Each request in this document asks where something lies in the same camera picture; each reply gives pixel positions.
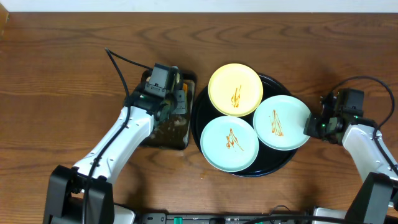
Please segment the light blue plate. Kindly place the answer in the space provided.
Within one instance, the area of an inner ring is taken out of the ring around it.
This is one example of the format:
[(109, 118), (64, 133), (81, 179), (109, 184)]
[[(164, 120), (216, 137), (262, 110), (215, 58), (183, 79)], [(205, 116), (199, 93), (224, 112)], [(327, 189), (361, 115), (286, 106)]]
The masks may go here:
[(245, 120), (220, 116), (203, 129), (200, 148), (213, 167), (224, 172), (239, 172), (256, 160), (259, 140), (253, 127)]

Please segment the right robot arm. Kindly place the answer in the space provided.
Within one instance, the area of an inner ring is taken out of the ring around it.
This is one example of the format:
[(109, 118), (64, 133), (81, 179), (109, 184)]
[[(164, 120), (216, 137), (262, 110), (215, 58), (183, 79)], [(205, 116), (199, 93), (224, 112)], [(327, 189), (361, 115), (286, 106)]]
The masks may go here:
[(387, 216), (389, 207), (397, 208), (397, 162), (376, 123), (364, 118), (363, 101), (363, 91), (340, 89), (321, 100), (321, 113), (306, 120), (303, 133), (343, 146), (363, 181), (347, 211), (318, 207), (314, 223), (397, 223)]

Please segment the yellow plate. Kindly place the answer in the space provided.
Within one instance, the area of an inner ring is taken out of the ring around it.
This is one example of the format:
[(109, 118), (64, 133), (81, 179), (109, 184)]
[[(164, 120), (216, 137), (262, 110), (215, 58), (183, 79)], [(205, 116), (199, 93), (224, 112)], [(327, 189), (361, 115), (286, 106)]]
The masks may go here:
[(247, 65), (230, 63), (218, 68), (208, 83), (212, 105), (229, 116), (246, 116), (261, 103), (263, 85), (259, 75)]

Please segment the green orange sponge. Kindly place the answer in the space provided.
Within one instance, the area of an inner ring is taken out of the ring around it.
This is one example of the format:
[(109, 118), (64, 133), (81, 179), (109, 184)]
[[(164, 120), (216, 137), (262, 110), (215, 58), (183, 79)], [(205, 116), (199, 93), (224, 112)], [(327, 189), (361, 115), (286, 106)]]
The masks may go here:
[(183, 90), (185, 93), (187, 93), (187, 92), (188, 92), (188, 86), (187, 86), (187, 84), (186, 84), (186, 83), (184, 83), (184, 84), (183, 84), (183, 88), (182, 88), (182, 90)]

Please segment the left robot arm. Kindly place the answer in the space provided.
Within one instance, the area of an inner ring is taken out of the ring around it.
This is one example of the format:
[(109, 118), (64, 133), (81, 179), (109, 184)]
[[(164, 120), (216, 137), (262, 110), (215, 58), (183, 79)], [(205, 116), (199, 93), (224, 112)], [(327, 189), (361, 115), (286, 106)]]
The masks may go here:
[(155, 64), (149, 81), (128, 94), (103, 139), (71, 168), (50, 175), (44, 223), (134, 223), (136, 214), (113, 199), (113, 185), (140, 143), (172, 114), (187, 112), (183, 72)]

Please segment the light green plate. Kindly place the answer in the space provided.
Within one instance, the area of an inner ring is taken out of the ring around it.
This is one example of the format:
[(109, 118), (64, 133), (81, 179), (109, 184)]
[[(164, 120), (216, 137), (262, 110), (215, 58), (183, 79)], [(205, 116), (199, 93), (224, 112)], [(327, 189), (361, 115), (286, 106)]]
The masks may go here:
[(258, 138), (266, 146), (291, 151), (310, 139), (303, 133), (309, 116), (308, 106), (298, 98), (277, 95), (257, 107), (252, 122)]

